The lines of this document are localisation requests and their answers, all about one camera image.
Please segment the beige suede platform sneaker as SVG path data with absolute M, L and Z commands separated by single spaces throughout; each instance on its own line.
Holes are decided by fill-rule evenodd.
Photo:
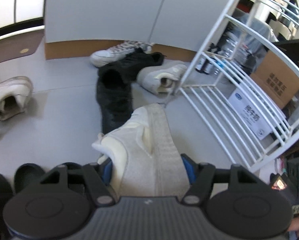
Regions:
M 169 130 L 163 107 L 139 107 L 121 127 L 99 134 L 92 147 L 102 154 L 98 163 L 111 160 L 109 183 L 117 198 L 177 197 L 190 182 Z

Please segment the black mesh sneaker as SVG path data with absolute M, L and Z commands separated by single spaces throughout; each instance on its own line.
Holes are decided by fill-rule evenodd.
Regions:
M 125 81 L 135 81 L 139 72 L 152 66 L 161 66 L 165 56 L 160 52 L 151 54 L 145 53 L 141 48 L 129 53 L 123 59 L 106 64 L 98 71 L 99 77 L 104 74 L 116 72 L 120 74 Z
M 96 84 L 96 101 L 101 111 L 103 134 L 122 126 L 132 115 L 131 82 L 116 69 L 99 74 Z

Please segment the white sneaker patterned laces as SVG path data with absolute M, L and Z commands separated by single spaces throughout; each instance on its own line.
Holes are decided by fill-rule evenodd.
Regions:
M 124 41 L 116 46 L 105 50 L 95 51 L 90 55 L 90 63 L 97 67 L 103 67 L 106 64 L 123 59 L 126 55 L 141 48 L 145 53 L 150 53 L 154 43 L 139 41 Z

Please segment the white sneaker beige laces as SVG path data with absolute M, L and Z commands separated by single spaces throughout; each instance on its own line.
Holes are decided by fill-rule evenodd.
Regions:
M 24 113 L 34 85 L 27 76 L 15 76 L 0 82 L 0 122 Z

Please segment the black clog with strap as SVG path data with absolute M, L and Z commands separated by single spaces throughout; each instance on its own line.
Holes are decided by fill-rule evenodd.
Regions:
M 73 162 L 66 162 L 63 163 L 62 165 L 64 165 L 67 168 L 67 170 L 79 170 L 82 168 L 80 164 L 73 163 Z

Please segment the white printed carton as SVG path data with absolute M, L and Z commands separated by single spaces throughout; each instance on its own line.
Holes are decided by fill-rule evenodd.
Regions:
M 239 85 L 229 96 L 228 102 L 259 140 L 273 133 L 273 128 L 278 134 L 289 131 L 285 114 L 269 96 L 260 94 L 259 88 L 247 89 Z

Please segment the grey white low sneaker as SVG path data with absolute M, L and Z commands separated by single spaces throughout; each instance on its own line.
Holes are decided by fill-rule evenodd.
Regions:
M 161 66 L 145 67 L 137 75 L 137 83 L 148 92 L 171 94 L 187 70 L 182 61 L 169 61 Z

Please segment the white metal shelf rack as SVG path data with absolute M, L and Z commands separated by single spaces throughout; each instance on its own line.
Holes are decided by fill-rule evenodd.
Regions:
M 201 130 L 207 131 L 212 137 L 213 146 L 221 148 L 233 164 L 243 165 L 249 171 L 256 172 L 280 157 L 299 140 L 299 107 L 295 111 L 296 118 L 286 116 L 288 132 L 278 134 L 273 128 L 273 133 L 259 140 L 233 109 L 228 98 L 239 85 L 247 89 L 259 88 L 260 94 L 267 94 L 235 62 L 235 56 L 243 40 L 251 36 L 277 55 L 298 77 L 299 68 L 287 55 L 279 51 L 273 42 L 252 28 L 257 5 L 252 7 L 251 14 L 245 22 L 234 18 L 233 7 L 237 2 L 238 0 L 228 1 L 184 76 L 166 100 L 173 101 L 177 95 L 183 96 L 196 112 L 194 119 L 201 125 Z M 220 32 L 228 24 L 234 25 L 240 32 L 233 51 L 223 56 L 208 50 L 209 45 L 220 40 Z M 201 57 L 213 64 L 211 74 L 206 75 L 195 70 Z

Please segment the dark bottle on shelf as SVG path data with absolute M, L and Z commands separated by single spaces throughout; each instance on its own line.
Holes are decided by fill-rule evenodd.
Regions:
M 213 69 L 213 64 L 206 58 L 201 57 L 196 64 L 195 70 L 199 73 L 203 73 L 206 75 L 211 74 Z

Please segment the cardboard box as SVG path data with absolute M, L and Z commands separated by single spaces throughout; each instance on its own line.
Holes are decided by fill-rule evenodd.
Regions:
M 279 109 L 299 91 L 299 77 L 270 50 L 250 77 Z

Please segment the brown door mat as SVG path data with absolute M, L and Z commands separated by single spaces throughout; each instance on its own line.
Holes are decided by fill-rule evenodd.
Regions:
M 0 40 L 0 63 L 35 53 L 43 37 L 44 31 L 36 30 Z

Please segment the white cabinet with wood base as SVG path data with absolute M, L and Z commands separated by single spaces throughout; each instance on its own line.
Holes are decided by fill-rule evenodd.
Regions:
M 123 40 L 189 60 L 229 0 L 45 0 L 45 57 L 88 56 Z

